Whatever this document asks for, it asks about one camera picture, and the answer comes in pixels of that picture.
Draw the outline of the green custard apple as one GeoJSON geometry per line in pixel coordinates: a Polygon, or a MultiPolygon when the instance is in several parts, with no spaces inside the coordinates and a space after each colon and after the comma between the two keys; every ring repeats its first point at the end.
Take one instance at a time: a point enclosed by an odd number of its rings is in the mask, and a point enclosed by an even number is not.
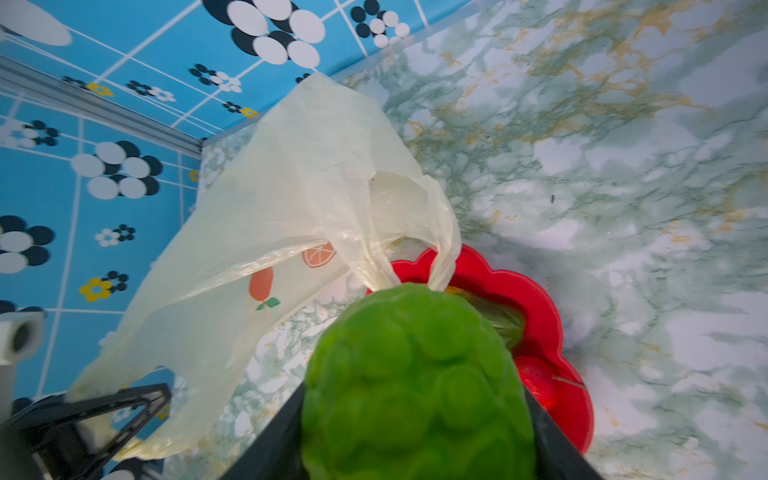
{"type": "Polygon", "coordinates": [[[352,304],[308,362],[313,479],[532,479],[534,429],[510,351],[466,300],[407,283],[352,304]]]}

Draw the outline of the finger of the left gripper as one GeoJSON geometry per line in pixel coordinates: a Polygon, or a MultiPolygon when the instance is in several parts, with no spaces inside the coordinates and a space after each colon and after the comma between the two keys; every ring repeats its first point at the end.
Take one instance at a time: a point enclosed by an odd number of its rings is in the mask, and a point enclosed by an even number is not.
{"type": "Polygon", "coordinates": [[[170,401],[164,383],[74,402],[63,394],[14,401],[1,423],[1,477],[99,479],[170,401]]]}

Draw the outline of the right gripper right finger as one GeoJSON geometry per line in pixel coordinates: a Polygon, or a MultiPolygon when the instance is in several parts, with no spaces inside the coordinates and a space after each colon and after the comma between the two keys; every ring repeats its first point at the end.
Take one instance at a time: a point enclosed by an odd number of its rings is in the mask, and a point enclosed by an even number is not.
{"type": "Polygon", "coordinates": [[[524,389],[536,446],[539,480],[603,480],[534,396],[524,389]]]}

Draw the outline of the translucent cream plastic bag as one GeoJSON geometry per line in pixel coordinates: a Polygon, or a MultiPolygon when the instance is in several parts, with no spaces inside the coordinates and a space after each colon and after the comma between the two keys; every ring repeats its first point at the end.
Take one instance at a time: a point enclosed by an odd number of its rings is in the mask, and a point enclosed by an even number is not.
{"type": "Polygon", "coordinates": [[[404,237],[435,249],[428,286],[444,289],[462,241],[440,184],[373,98],[312,75],[256,124],[67,399],[109,395],[167,368],[186,384],[182,403],[117,458],[190,449],[273,327],[346,274],[373,291],[397,286],[386,249],[404,237]]]}

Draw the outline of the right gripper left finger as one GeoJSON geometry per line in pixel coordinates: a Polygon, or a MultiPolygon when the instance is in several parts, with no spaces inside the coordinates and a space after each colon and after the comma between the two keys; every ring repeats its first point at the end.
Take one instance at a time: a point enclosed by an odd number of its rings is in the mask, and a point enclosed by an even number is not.
{"type": "Polygon", "coordinates": [[[301,456],[301,413],[305,385],[301,383],[222,480],[307,480],[301,456]]]}

